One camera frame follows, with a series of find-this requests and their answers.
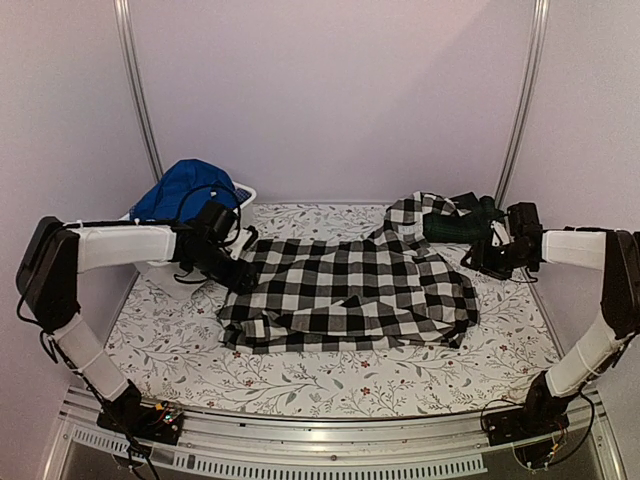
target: blue garment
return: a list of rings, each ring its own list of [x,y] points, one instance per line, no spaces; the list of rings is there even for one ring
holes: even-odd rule
[[[191,190],[195,191],[186,199],[180,213],[180,221],[185,222],[194,218],[208,200],[215,200],[229,208],[236,208],[235,197],[226,189],[216,187],[223,185],[235,192],[235,187],[227,173],[202,160],[180,160],[162,176],[160,182],[153,187],[131,209],[132,219],[140,220],[171,220],[178,213],[180,202]]]

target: black and white checkered cloth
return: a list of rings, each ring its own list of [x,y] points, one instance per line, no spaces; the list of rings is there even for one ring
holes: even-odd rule
[[[424,239],[422,217],[432,212],[465,213],[417,192],[364,240],[258,241],[246,257],[258,287],[230,293],[219,313],[224,344],[247,353],[459,347],[478,322],[475,292]]]

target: laundry basket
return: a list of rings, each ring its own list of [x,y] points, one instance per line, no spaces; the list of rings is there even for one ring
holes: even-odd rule
[[[248,227],[253,222],[253,201],[256,199],[256,191],[243,185],[241,183],[233,182],[236,188],[236,196],[240,202],[240,226],[242,228]],[[122,220],[129,220],[129,214],[122,217]],[[183,276],[185,272],[180,269],[177,263],[171,262],[138,262],[135,264],[138,272],[147,281],[153,283],[156,287],[163,290],[169,296],[177,300],[185,300],[195,292],[200,285],[188,285],[178,283],[174,279],[174,275]],[[194,277],[198,277],[199,274],[194,272]]]

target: floral tablecloth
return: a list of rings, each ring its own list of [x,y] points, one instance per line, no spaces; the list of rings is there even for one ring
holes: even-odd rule
[[[381,205],[256,205],[262,237],[350,240],[384,216]],[[139,278],[107,352],[150,398],[247,413],[304,417],[436,415],[520,401],[532,377],[558,360],[529,286],[460,266],[466,246],[438,245],[476,288],[480,324],[459,350],[246,355],[218,342],[226,289],[209,283],[176,301]]]

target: dark green cloth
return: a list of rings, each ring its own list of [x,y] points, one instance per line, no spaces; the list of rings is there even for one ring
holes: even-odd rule
[[[424,235],[434,243],[474,243],[491,238],[491,222],[504,221],[504,212],[496,208],[492,197],[480,200],[472,192],[452,197],[459,210],[470,212],[462,216],[445,216],[429,213],[423,217]]]

